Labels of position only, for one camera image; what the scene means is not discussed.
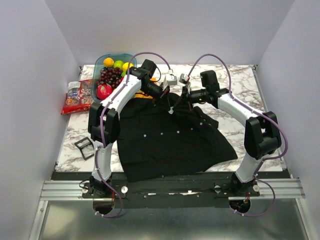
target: gray floor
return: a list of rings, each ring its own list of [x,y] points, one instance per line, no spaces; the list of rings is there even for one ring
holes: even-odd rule
[[[250,213],[271,200],[256,199]],[[307,240],[297,203],[278,199],[262,217],[241,217],[228,208],[128,209],[119,218],[94,215],[92,202],[54,201],[41,240]]]

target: bunch of grapes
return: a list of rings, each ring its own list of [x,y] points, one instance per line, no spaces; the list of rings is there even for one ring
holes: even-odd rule
[[[122,81],[122,70],[119,67],[104,67],[100,70],[98,78],[98,86],[102,84],[109,84],[112,89],[116,89]]]

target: marble tabletop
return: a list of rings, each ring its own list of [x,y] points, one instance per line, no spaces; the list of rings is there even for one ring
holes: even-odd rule
[[[168,72],[168,67],[166,65],[159,64],[158,67],[162,75]],[[181,73],[189,73],[191,67],[191,65],[171,65],[173,74],[176,76],[180,76]],[[197,90],[202,87],[200,73],[207,70],[214,70],[216,72],[220,88],[228,87],[229,82],[227,72],[222,65],[197,65],[190,78],[192,90]],[[251,66],[230,65],[229,70],[232,79],[232,92],[240,100],[263,111],[263,103]],[[93,73],[94,65],[85,65],[80,79],[90,79],[93,77]],[[159,77],[158,71],[156,71],[154,77]],[[181,83],[173,87],[171,86],[170,92],[180,94],[182,86]],[[238,159],[218,163],[210,167],[206,172],[233,172],[237,170],[246,153],[244,147],[244,127],[229,114],[219,109],[215,109],[210,104],[201,104],[199,107],[211,118],[219,121],[218,129],[230,142],[238,155]],[[57,160],[57,172],[92,172],[94,168],[94,158],[91,157],[88,160],[84,160],[79,149],[74,144],[85,137],[90,137],[90,134],[88,133],[88,119],[89,112],[71,114]],[[123,172],[118,156],[117,142],[113,144],[112,148],[111,170],[113,172]],[[260,170],[282,171],[281,161],[279,159],[269,160],[263,164]]]

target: yellow fruit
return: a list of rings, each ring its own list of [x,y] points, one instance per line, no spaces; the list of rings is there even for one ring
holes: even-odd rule
[[[122,71],[126,72],[128,70],[128,62],[122,65]]]
[[[107,68],[111,68],[114,64],[115,62],[111,57],[108,57],[105,60],[103,60],[103,65]]]

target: fruit basket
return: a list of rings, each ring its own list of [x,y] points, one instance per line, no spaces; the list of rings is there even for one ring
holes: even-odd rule
[[[123,69],[128,68],[128,62],[131,58],[132,55],[124,53],[107,54],[97,59],[94,65],[91,88],[91,96],[95,102],[100,103],[103,100],[104,94],[108,95],[117,88],[126,73]],[[135,58],[131,63],[134,67],[137,66],[137,60]]]

